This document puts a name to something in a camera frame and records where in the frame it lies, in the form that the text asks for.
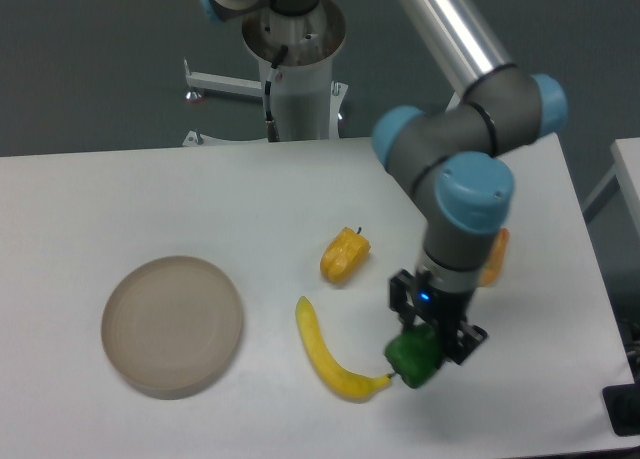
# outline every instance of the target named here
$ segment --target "table surface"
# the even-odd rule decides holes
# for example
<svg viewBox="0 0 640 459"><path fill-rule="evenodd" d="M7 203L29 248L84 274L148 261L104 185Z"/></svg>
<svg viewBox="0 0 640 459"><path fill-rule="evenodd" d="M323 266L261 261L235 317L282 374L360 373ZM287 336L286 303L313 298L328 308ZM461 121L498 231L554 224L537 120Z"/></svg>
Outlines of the table surface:
<svg viewBox="0 0 640 459"><path fill-rule="evenodd" d="M0 456L478 458L638 445L614 435L601 398L631 375L557 138L504 161L517 188L506 265L469 310L490 339L419 390L395 380L352 404L313 372L295 303L314 303L343 365L387 372L381 350L399 332L387 279L412 268L425 225L366 139L0 159ZM344 226L362 227L372 250L337 288L318 262ZM176 254L230 276L246 327L222 378L167 402L119 378L100 322L123 277Z"/></svg>
<svg viewBox="0 0 640 459"><path fill-rule="evenodd" d="M640 139L618 139L611 145L611 152L620 190L640 234Z"/></svg>

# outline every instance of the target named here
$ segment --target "banana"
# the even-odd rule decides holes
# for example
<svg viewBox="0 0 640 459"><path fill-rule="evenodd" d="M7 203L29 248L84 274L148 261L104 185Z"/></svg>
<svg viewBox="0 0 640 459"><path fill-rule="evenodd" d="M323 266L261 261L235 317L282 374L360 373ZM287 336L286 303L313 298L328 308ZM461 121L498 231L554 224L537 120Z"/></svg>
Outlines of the banana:
<svg viewBox="0 0 640 459"><path fill-rule="evenodd" d="M302 343L316 373L339 396L350 401L364 402L391 383L391 374L380 377L361 376L338 364L322 338L316 311L304 296L296 305L296 321Z"/></svg>

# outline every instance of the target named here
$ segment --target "round plate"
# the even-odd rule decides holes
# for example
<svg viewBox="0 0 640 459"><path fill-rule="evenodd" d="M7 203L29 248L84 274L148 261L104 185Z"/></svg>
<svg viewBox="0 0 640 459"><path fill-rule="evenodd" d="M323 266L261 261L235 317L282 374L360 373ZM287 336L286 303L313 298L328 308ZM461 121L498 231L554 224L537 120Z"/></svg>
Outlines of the round plate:
<svg viewBox="0 0 640 459"><path fill-rule="evenodd" d="M113 291L102 316L107 357L139 391L196 394L226 368L240 340L242 304L231 280L192 257L141 266Z"/></svg>

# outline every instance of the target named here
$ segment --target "blue joint cap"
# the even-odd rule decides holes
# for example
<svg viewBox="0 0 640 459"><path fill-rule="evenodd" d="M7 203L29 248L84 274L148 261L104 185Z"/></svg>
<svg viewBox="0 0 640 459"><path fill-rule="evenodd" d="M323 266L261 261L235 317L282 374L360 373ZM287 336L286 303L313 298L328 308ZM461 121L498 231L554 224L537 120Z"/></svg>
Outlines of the blue joint cap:
<svg viewBox="0 0 640 459"><path fill-rule="evenodd" d="M438 206L451 223L471 234L491 234L507 218L514 180L499 159L462 152L443 164L435 189Z"/></svg>
<svg viewBox="0 0 640 459"><path fill-rule="evenodd" d="M398 134L412 119L424 114L413 106L398 106L382 116L371 133L371 145L384 168L387 168L389 154Z"/></svg>
<svg viewBox="0 0 640 459"><path fill-rule="evenodd" d="M557 132L567 124L569 105L562 86L546 74L535 74L533 80L538 83L542 98L542 117L538 137Z"/></svg>
<svg viewBox="0 0 640 459"><path fill-rule="evenodd" d="M200 1L200 5L202 6L202 9L204 10L205 15L207 16L207 19L209 19L210 22L222 22L218 17L218 15L216 14L216 11L213 10L213 6L211 5L211 0L199 0L199 1Z"/></svg>

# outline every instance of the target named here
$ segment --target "yellow bell pepper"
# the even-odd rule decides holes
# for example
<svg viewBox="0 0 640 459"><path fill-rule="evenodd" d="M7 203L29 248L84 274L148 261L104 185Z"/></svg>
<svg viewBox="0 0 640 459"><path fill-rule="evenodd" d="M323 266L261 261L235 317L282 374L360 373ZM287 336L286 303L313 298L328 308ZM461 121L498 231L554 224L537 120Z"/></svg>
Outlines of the yellow bell pepper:
<svg viewBox="0 0 640 459"><path fill-rule="evenodd" d="M329 244L320 261L320 272L334 284L345 281L367 258L369 241L345 227Z"/></svg>
<svg viewBox="0 0 640 459"><path fill-rule="evenodd" d="M493 242L489 258L482 268L480 287L490 286L498 279L504 263L504 255L507 252L508 242L509 231L505 228L500 229Z"/></svg>

